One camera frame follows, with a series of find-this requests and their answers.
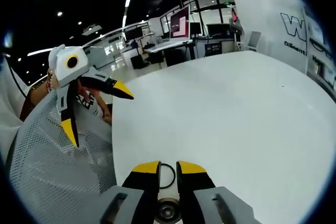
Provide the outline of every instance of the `monitor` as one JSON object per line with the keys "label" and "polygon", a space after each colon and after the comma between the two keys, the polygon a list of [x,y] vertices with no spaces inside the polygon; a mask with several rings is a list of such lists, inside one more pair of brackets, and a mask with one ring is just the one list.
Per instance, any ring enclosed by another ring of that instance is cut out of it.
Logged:
{"label": "monitor", "polygon": [[209,37],[230,38],[230,24],[208,24]]}
{"label": "monitor", "polygon": [[190,22],[190,35],[201,34],[201,24],[198,22]]}
{"label": "monitor", "polygon": [[126,40],[136,39],[143,36],[142,28],[137,27],[135,29],[129,30],[125,32]]}
{"label": "monitor", "polygon": [[190,38],[189,31],[189,6],[170,17],[170,38]]}

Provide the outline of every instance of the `white wall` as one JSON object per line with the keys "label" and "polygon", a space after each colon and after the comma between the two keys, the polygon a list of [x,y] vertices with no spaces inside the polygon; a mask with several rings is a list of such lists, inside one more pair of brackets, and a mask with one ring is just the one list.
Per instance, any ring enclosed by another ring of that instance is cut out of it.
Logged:
{"label": "white wall", "polygon": [[245,32],[242,38],[244,43],[248,43],[252,31],[259,31],[261,38],[257,47],[258,52],[305,72],[307,57],[285,46],[284,43],[287,41],[302,50],[306,49],[306,43],[287,33],[280,14],[302,17],[301,0],[235,0],[235,3],[238,18]]}

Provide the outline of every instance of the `graphic t-shirt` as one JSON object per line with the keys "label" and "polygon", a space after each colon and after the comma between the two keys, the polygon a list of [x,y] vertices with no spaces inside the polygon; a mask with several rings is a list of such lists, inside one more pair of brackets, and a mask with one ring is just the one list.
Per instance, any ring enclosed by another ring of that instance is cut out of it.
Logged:
{"label": "graphic t-shirt", "polygon": [[103,117],[103,110],[98,105],[98,102],[95,99],[95,96],[89,91],[86,91],[86,92],[89,96],[90,101],[88,102],[87,100],[85,100],[84,97],[82,97],[81,95],[78,95],[76,97],[77,102],[82,104],[89,112],[91,112],[95,116],[98,116],[99,118],[102,118]]}

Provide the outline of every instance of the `white table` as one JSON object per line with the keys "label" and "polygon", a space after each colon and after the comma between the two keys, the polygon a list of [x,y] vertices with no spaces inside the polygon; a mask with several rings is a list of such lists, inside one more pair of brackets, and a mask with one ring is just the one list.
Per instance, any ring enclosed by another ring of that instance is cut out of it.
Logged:
{"label": "white table", "polygon": [[172,39],[172,40],[166,41],[164,43],[157,44],[154,47],[145,49],[145,51],[149,52],[149,53],[155,53],[155,52],[159,52],[159,51],[170,49],[170,48],[174,48],[174,47],[188,45],[188,44],[191,44],[192,42],[193,42],[193,40],[192,39],[188,39],[188,38],[186,38],[186,39],[180,39],[180,40],[178,40],[178,39],[173,40]]}
{"label": "white table", "polygon": [[[115,99],[118,185],[134,166],[203,166],[261,223],[297,224],[329,182],[336,104],[296,69],[252,51],[188,61],[128,83]],[[175,187],[163,190],[171,194]]]}

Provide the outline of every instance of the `black cable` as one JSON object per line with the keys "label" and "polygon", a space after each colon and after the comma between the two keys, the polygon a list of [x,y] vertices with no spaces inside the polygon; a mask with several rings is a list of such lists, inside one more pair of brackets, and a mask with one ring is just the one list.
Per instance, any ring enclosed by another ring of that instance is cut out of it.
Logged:
{"label": "black cable", "polygon": [[17,80],[16,80],[16,78],[15,78],[15,76],[14,76],[14,73],[13,73],[13,69],[12,69],[12,67],[9,65],[9,62],[8,62],[8,61],[7,61],[7,64],[8,64],[8,67],[9,67],[9,71],[10,71],[10,73],[12,74],[12,77],[13,77],[13,79],[14,79],[14,82],[15,82],[15,84],[17,85],[17,87],[19,88],[21,94],[24,96],[25,100],[28,100],[29,103],[33,106],[33,108],[35,108],[35,105],[34,105],[34,104],[32,103],[32,101],[26,96],[25,92],[23,92],[23,90],[21,89],[19,83],[17,83]]}
{"label": "black cable", "polygon": [[175,172],[174,168],[172,166],[170,166],[169,164],[161,163],[161,166],[167,166],[173,172],[173,175],[174,175],[173,180],[167,186],[163,186],[163,187],[160,186],[160,189],[166,189],[168,187],[171,187],[172,184],[174,183],[174,181],[176,179],[176,172]]}

